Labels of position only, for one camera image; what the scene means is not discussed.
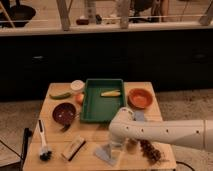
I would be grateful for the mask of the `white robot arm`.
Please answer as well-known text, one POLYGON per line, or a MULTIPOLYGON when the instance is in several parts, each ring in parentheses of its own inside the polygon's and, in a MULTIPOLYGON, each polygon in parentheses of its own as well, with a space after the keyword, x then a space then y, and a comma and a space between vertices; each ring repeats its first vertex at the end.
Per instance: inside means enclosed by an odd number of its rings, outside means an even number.
POLYGON ((136 121, 134 112, 122 107, 109 124, 110 149, 125 140, 148 140, 213 153, 213 120, 136 121))

